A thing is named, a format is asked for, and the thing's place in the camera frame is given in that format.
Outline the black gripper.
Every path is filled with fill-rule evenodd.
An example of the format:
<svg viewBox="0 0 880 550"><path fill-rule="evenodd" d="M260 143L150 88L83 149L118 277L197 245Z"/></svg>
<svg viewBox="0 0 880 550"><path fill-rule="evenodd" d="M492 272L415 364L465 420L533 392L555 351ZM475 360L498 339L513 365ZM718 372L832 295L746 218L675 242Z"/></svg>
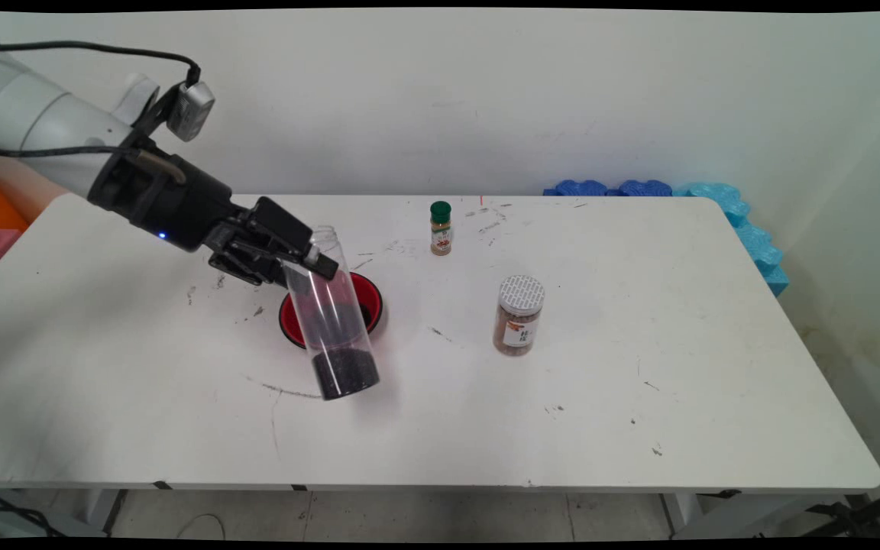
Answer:
<svg viewBox="0 0 880 550"><path fill-rule="evenodd" d="M193 253L211 251L209 265L254 286L286 286L283 266L300 266L332 281L339 263L312 243L313 230L267 197L251 209L233 190L154 141L137 141L154 162L115 154L89 190L89 202L140 230Z"/></svg>

